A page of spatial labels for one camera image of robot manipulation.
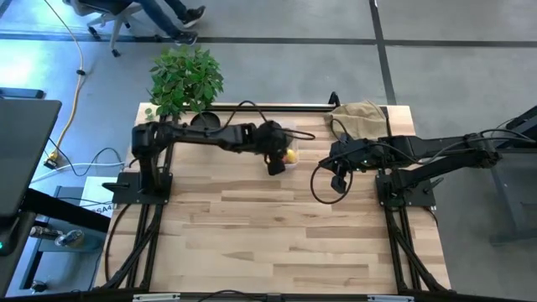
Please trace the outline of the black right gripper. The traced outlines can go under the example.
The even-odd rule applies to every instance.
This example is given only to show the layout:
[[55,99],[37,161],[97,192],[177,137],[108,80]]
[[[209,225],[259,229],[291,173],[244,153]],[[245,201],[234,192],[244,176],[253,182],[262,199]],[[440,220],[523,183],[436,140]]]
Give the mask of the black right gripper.
[[323,155],[319,165],[333,167],[338,161],[348,162],[353,169],[373,169],[372,151],[373,141],[367,138],[354,139],[350,136],[340,136],[339,140],[331,145],[330,153]]

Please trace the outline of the clear plastic tupperware container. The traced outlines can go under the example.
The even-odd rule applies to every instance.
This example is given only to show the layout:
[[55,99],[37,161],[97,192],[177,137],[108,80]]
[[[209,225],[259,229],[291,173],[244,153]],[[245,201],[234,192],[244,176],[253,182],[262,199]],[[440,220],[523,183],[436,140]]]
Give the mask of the clear plastic tupperware container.
[[299,156],[299,134],[297,133],[298,128],[295,122],[281,122],[280,123],[281,128],[284,129],[284,133],[286,134],[286,138],[290,140],[288,148],[291,148],[295,151],[297,155],[297,163],[296,164],[286,164],[285,168],[287,170],[294,169],[297,164],[299,163],[300,156]]

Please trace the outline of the brown paper bag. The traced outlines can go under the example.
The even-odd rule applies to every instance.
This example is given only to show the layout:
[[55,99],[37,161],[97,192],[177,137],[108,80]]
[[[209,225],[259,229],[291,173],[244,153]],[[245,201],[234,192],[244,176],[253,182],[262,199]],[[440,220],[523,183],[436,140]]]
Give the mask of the brown paper bag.
[[387,119],[381,108],[371,101],[340,105],[325,113],[324,120],[338,138],[344,133],[355,139],[388,135]]

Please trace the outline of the black plant pot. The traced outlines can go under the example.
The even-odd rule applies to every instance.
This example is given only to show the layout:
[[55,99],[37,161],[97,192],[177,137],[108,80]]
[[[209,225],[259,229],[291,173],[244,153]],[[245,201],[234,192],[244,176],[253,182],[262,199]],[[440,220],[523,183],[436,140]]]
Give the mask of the black plant pot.
[[221,120],[213,112],[200,112],[191,119],[190,125],[204,128],[219,128],[221,126]]

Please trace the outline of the artificial green leafy tree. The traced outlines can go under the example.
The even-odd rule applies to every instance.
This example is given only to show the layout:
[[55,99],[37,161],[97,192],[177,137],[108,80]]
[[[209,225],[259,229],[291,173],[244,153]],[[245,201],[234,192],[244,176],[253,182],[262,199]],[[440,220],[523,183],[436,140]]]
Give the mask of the artificial green leafy tree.
[[200,113],[224,92],[220,63],[200,46],[163,49],[149,73],[153,85],[147,93],[154,107],[145,112],[148,119]]

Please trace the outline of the person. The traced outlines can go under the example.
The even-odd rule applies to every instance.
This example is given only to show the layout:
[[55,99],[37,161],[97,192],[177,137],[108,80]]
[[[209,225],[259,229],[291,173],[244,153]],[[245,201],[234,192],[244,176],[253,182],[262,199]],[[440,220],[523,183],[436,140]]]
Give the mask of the person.
[[[193,45],[197,41],[198,33],[177,28],[160,5],[156,3],[156,0],[134,0],[134,2],[138,3],[148,17],[177,45]],[[181,0],[164,0],[164,2],[173,10],[177,19],[186,29],[198,23],[206,12],[204,5],[198,8],[187,8]]]

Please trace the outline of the white printed box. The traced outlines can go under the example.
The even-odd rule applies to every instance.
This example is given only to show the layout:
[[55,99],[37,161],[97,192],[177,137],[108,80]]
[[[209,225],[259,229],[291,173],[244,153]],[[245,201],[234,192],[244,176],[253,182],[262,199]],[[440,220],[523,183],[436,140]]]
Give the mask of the white printed box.
[[111,218],[114,211],[114,205],[112,203],[113,193],[102,185],[104,183],[115,183],[116,181],[116,177],[87,177],[81,196],[80,206],[102,216]]

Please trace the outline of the dark side table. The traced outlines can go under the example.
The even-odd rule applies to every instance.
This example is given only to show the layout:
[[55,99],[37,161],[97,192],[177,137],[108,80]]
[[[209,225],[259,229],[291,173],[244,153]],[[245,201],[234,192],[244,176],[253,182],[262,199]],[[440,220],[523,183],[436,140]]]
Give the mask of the dark side table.
[[511,223],[508,231],[491,236],[490,243],[537,239],[537,105],[485,134],[486,146],[501,156],[491,174]]

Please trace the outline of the office chair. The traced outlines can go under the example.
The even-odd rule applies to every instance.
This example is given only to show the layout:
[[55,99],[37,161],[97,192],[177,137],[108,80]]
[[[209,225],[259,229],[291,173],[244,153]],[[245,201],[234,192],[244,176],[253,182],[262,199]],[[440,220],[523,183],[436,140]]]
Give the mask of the office chair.
[[113,0],[62,0],[68,6],[71,6],[78,16],[84,17],[92,13],[98,13],[99,17],[86,24],[87,31],[95,41],[101,41],[100,34],[94,28],[95,25],[102,27],[107,23],[113,23],[109,46],[114,57],[121,54],[115,47],[119,37],[120,29],[125,26],[127,29],[137,21],[133,16],[135,13],[142,11],[139,4],[134,4],[132,0],[126,2],[115,2]]

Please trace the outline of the black desk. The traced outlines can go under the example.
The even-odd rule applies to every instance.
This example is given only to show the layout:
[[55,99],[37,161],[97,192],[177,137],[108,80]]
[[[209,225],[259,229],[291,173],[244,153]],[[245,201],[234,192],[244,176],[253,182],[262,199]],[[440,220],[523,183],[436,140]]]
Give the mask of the black desk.
[[62,103],[0,100],[0,299],[11,283],[36,216],[63,221],[85,233],[76,252],[103,246],[110,219],[30,187]]

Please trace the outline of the silver frame bracket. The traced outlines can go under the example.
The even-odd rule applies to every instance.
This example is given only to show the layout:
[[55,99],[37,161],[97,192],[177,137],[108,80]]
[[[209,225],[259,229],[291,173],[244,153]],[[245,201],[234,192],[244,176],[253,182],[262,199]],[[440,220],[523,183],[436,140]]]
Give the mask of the silver frame bracket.
[[412,296],[371,294],[367,297],[367,302],[415,302],[415,300]]
[[132,302],[180,302],[180,293],[135,294]]

